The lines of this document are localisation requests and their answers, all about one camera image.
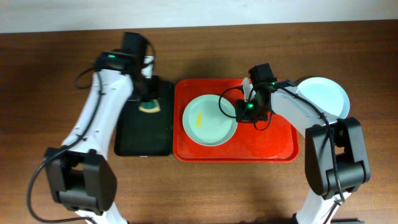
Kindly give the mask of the black plastic tray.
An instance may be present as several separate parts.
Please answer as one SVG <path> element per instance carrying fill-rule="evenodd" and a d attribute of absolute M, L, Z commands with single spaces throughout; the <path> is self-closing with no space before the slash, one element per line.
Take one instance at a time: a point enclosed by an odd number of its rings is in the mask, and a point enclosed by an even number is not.
<path fill-rule="evenodd" d="M 118 156 L 168 156 L 172 152 L 175 85 L 153 76 L 149 86 L 160 110 L 146 113 L 139 109 L 136 94 L 128 98 L 116 127 L 114 152 Z"/>

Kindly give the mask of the pale green plate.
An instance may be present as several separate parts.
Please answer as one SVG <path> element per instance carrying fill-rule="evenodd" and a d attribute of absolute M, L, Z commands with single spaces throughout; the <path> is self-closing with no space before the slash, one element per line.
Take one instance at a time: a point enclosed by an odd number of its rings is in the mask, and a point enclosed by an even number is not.
<path fill-rule="evenodd" d="M 202 95 L 185 107 L 182 124 L 185 133 L 202 146 L 219 146 L 235 134 L 238 123 L 234 106 L 218 95 Z"/>

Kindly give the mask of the red plastic tray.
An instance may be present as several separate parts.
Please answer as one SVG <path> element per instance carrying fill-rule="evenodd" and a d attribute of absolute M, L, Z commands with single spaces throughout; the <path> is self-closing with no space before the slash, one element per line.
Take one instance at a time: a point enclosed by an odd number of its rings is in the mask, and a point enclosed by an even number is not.
<path fill-rule="evenodd" d="M 297 130 L 283 117 L 274 115 L 271 125 L 258 131 L 240 123 L 233 137 L 220 146 L 202 146 L 183 129 L 186 106 L 201 95 L 220 95 L 242 84 L 242 78 L 194 78 L 177 83 L 174 97 L 173 154 L 183 162 L 291 162 L 299 154 Z"/>

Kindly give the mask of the green and yellow sponge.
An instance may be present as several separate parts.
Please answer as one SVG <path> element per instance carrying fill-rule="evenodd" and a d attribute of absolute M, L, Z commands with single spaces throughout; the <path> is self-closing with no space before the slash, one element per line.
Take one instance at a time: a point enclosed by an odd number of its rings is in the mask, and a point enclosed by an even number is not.
<path fill-rule="evenodd" d="M 144 113 L 157 113 L 160 112 L 160 105 L 158 100 L 150 100 L 147 102 L 142 102 L 139 105 L 139 111 Z"/>

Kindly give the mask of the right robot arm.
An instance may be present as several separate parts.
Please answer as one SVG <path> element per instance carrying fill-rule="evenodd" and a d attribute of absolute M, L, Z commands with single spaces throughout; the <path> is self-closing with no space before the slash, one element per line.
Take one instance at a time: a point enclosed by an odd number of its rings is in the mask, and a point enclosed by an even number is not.
<path fill-rule="evenodd" d="M 370 180 L 360 122 L 348 117 L 349 98 L 337 83 L 310 78 L 241 84 L 247 109 L 265 109 L 286 119 L 305 138 L 305 176 L 310 186 L 291 223 L 331 223 L 336 211 Z"/>

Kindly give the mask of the light blue plate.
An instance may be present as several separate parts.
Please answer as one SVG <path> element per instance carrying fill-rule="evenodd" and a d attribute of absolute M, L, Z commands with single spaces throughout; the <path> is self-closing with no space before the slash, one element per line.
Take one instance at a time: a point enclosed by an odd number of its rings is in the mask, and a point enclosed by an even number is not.
<path fill-rule="evenodd" d="M 345 90 L 333 80 L 312 77 L 298 84 L 301 93 L 326 112 L 345 119 L 350 111 L 350 101 Z"/>

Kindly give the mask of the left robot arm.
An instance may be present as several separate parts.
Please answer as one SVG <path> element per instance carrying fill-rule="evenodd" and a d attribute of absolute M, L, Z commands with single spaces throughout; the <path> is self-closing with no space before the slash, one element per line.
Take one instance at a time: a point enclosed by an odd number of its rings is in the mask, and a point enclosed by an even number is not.
<path fill-rule="evenodd" d="M 117 178 L 108 164 L 111 136 L 134 85 L 151 77 L 155 55 L 105 51 L 90 68 L 88 99 L 60 148 L 45 153 L 46 174 L 56 203 L 87 223 L 126 223 L 114 199 Z"/>

